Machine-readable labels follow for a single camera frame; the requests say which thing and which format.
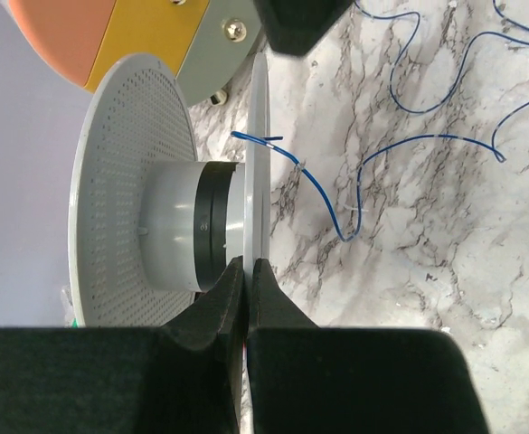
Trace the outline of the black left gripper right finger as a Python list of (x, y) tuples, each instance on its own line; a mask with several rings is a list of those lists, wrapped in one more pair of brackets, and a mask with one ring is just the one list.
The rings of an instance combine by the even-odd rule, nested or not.
[(321, 327), (255, 264), (247, 364), (257, 433), (485, 433), (467, 362), (447, 334)]

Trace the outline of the white perforated cable spool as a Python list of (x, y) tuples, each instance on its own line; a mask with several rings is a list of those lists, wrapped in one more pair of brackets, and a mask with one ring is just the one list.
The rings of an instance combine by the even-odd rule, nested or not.
[(209, 291), (232, 259), (269, 256), (268, 64), (252, 66), (242, 162), (202, 162), (175, 76), (118, 61), (84, 119), (71, 177), (68, 255), (79, 326), (154, 326)]

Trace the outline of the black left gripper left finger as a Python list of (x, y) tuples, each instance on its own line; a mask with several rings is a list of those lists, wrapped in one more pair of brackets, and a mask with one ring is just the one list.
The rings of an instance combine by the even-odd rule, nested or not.
[(244, 273), (164, 325), (0, 328), (0, 433), (236, 433)]

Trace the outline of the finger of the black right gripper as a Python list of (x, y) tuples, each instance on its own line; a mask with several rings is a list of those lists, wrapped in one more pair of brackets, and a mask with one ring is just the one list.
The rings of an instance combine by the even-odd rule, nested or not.
[(271, 49), (304, 57), (351, 7), (352, 0), (255, 0)]

